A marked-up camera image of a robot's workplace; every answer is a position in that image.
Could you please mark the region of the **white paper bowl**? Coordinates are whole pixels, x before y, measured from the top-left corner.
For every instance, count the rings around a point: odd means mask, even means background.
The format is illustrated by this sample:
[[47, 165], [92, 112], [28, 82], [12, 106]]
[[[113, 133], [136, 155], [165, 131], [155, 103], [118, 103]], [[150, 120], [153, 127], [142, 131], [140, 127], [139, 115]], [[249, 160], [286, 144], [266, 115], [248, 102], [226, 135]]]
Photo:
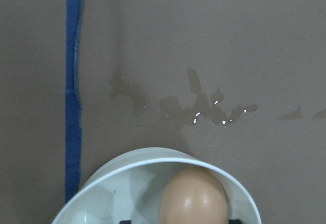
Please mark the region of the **white paper bowl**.
[[186, 153], [160, 147], [129, 151], [104, 164], [53, 223], [158, 223], [159, 202], [166, 185], [191, 166], [208, 169], [221, 183], [228, 223], [261, 223], [254, 200], [233, 176]]

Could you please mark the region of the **brown egg carried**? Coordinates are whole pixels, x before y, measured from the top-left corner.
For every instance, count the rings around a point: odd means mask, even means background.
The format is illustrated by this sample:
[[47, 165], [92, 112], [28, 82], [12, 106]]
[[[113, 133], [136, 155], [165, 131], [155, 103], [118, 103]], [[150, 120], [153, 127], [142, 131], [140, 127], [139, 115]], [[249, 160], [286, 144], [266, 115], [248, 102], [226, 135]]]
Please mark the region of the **brown egg carried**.
[[159, 223], [227, 223], [225, 192], [207, 169], [192, 166], [174, 176], [164, 189]]

